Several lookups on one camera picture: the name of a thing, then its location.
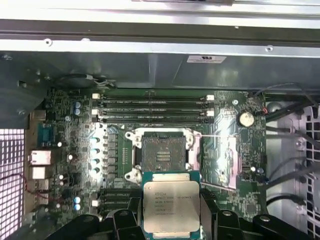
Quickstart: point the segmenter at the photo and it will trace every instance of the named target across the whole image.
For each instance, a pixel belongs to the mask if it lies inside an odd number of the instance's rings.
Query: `silver metal frame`
[[[170,42],[0,39],[0,51],[69,53],[147,53],[279,58],[320,58],[319,47],[231,45]]]
[[[17,2],[1,3],[0,19],[320,28],[320,4],[316,0],[236,0],[232,6],[143,0],[92,0],[76,4],[31,0],[19,1],[20,8],[16,9]]]

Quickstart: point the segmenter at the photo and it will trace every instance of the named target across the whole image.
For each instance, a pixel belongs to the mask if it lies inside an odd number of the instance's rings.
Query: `blue capacitor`
[[[75,204],[79,204],[79,203],[81,202],[81,198],[78,197],[78,196],[76,196],[76,197],[73,199],[73,202],[74,202]]]
[[[74,210],[79,211],[81,209],[81,206],[79,204],[74,205]]]

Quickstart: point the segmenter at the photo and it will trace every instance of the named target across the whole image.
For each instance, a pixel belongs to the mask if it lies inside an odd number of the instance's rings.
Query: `black cable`
[[[282,184],[286,181],[289,181],[291,179],[296,179],[300,176],[312,173],[312,172],[320,172],[320,164],[314,163],[312,166],[303,168],[298,171],[290,172],[286,175],[283,175],[281,177],[278,177],[276,180],[270,181],[268,184],[263,185],[261,188],[262,190],[267,190],[269,188],[272,188],[273,186],[276,186],[278,184]]]
[[[279,196],[275,196],[273,198],[270,198],[269,200],[266,201],[266,205],[270,205],[278,200],[291,200],[292,202],[294,202],[295,204],[301,205],[301,206],[305,206],[305,200],[303,197],[294,195],[294,194],[283,194],[283,195],[279,195]]]
[[[295,113],[301,109],[304,109],[305,107],[311,106],[312,103],[309,101],[304,101],[304,102],[296,102],[292,105],[289,105],[285,108],[282,108],[280,110],[277,110],[275,112],[269,113],[268,115],[266,115],[265,120],[267,123],[272,122],[272,121],[276,121],[278,119],[281,119],[289,114]]]
[[[283,134],[289,134],[291,132],[289,128],[280,128],[280,127],[272,127],[272,126],[266,126],[265,129],[267,131],[283,133]]]
[[[276,88],[276,87],[283,87],[283,86],[287,86],[287,85],[294,85],[296,86],[297,88],[301,89],[301,91],[303,92],[303,94],[306,96],[307,99],[309,99],[309,101],[316,107],[318,108],[319,107],[319,104],[311,97],[311,95],[299,84],[299,83],[296,83],[296,82],[286,82],[286,83],[280,83],[280,84],[275,84],[275,85],[272,85],[272,86],[268,86],[268,87],[265,87],[259,91],[257,91],[254,96],[258,96],[259,94],[269,90],[269,89],[273,89],[273,88]]]
[[[284,133],[284,134],[291,133],[291,130],[289,128],[278,128],[278,127],[266,126],[265,129],[267,131],[272,131],[272,132],[277,132],[277,133]],[[320,149],[320,142],[314,140],[312,137],[308,136],[307,134],[305,134],[305,133],[303,133],[303,132],[301,132],[299,130],[295,130],[292,133],[295,134],[295,135],[298,135],[299,137],[304,138],[306,141],[311,143],[313,146],[315,146],[318,149]]]
[[[272,177],[281,169],[283,168],[287,163],[293,161],[293,160],[305,160],[306,157],[304,156],[298,156],[298,157],[290,157],[286,160],[284,160],[283,162],[280,162],[280,164],[278,166],[275,167],[275,169],[270,173],[269,175],[269,179],[272,179]]]

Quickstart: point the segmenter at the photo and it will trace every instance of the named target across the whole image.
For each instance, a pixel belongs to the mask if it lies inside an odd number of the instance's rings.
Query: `chip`
[[[163,234],[198,231],[199,190],[196,181],[150,181],[144,184],[144,230]]]
[[[248,214],[255,214],[257,211],[256,205],[250,203],[246,205],[246,212]]]
[[[143,137],[142,171],[184,171],[186,163],[185,137]]]

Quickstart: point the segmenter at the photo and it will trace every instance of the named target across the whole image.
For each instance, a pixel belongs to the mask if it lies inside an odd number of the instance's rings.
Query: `cable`
[[[41,194],[39,194],[39,193],[37,193],[37,192],[33,192],[33,191],[29,190],[29,189],[28,189],[28,181],[27,181],[27,178],[26,178],[25,176],[23,176],[22,174],[20,174],[20,173],[13,173],[13,174],[10,174],[10,175],[8,175],[8,176],[4,176],[4,177],[0,178],[0,181],[5,180],[5,179],[8,179],[8,178],[11,178],[11,177],[13,177],[13,176],[19,176],[19,177],[21,177],[21,178],[23,179],[23,182],[24,182],[24,190],[25,190],[27,193],[32,194],[32,195],[35,195],[35,196],[40,197],[40,198],[43,198],[43,199],[48,199],[46,196],[43,196],[43,195],[41,195]]]
[[[279,195],[279,196],[275,196],[273,198],[270,198],[269,200],[266,201],[266,205],[270,205],[278,200],[291,200],[292,202],[294,202],[295,204],[298,204],[300,206],[305,206],[305,200],[303,197],[294,195],[294,194],[283,194],[283,195]]]
[[[217,188],[217,189],[220,189],[220,190],[225,190],[225,191],[230,191],[230,192],[236,191],[235,189],[232,189],[232,188],[219,186],[219,185],[215,185],[215,184],[211,184],[211,183],[203,182],[203,181],[201,181],[200,184],[203,185],[203,186],[208,186],[208,187]]]
[[[257,97],[259,94],[269,90],[269,89],[273,89],[273,88],[276,88],[276,87],[283,87],[283,86],[287,86],[287,85],[294,85],[296,86],[297,88],[299,88],[303,94],[306,96],[307,99],[309,99],[309,101],[316,107],[318,108],[319,107],[319,104],[311,97],[311,95],[299,84],[299,83],[296,83],[296,82],[286,82],[286,83],[280,83],[280,84],[275,84],[275,85],[272,85],[272,86],[268,86],[268,87],[265,87],[259,91],[257,91],[254,96]]]
[[[278,172],[283,166],[285,166],[287,163],[293,161],[293,160],[306,160],[305,156],[298,156],[298,157],[290,157],[283,162],[280,162],[278,166],[275,167],[275,169],[270,173],[269,179],[272,179],[272,177]]]
[[[280,128],[280,127],[266,126],[265,129],[266,129],[267,131],[277,132],[277,133],[283,133],[283,134],[289,134],[289,133],[291,133],[291,130],[290,130],[289,128]]]
[[[110,82],[111,80],[108,80],[106,77],[104,76],[93,76],[90,74],[85,74],[85,73],[71,73],[71,74],[66,74],[63,75],[59,78],[57,78],[56,80],[54,80],[54,82],[63,82],[65,80],[69,80],[69,79],[88,79],[88,80],[92,80],[94,81],[94,83],[98,86],[98,87],[106,87],[108,89],[115,89],[117,88],[116,85],[114,85],[112,82]]]
[[[291,179],[296,179],[302,175],[306,175],[311,172],[320,172],[320,164],[314,164],[312,166],[303,168],[301,170],[290,172],[286,175],[278,177],[276,180],[270,181],[268,184],[263,185],[261,188],[263,190],[267,190],[267,189],[272,188],[273,186],[276,186],[278,184],[282,184],[282,183],[289,181]]]
[[[278,119],[281,119],[289,114],[295,113],[301,109],[304,109],[305,107],[311,106],[311,102],[309,101],[303,101],[303,102],[296,102],[292,105],[289,105],[287,107],[284,107],[280,110],[277,110],[275,112],[271,112],[269,114],[266,115],[265,120],[267,123],[272,122],[272,121],[276,121]]]
[[[278,128],[278,127],[266,126],[265,129],[267,131],[277,132],[277,133],[285,133],[285,134],[293,133],[295,135],[298,135],[299,137],[304,138],[306,141],[311,143],[313,146],[320,149],[320,142],[318,142],[317,140],[314,140],[312,137],[308,136],[307,134],[305,134],[299,130],[295,130],[294,128],[289,129],[289,128]]]

